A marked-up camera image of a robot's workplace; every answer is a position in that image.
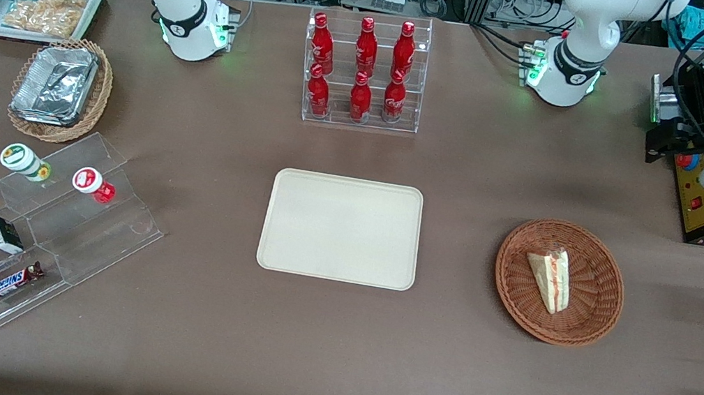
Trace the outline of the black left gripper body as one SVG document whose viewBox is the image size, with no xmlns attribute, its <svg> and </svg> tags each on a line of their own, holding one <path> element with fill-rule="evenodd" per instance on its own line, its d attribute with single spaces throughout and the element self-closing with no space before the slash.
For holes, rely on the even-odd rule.
<svg viewBox="0 0 704 395">
<path fill-rule="evenodd" d="M 696 127 L 683 117 L 673 117 L 666 156 L 704 154 L 704 138 Z"/>
</svg>

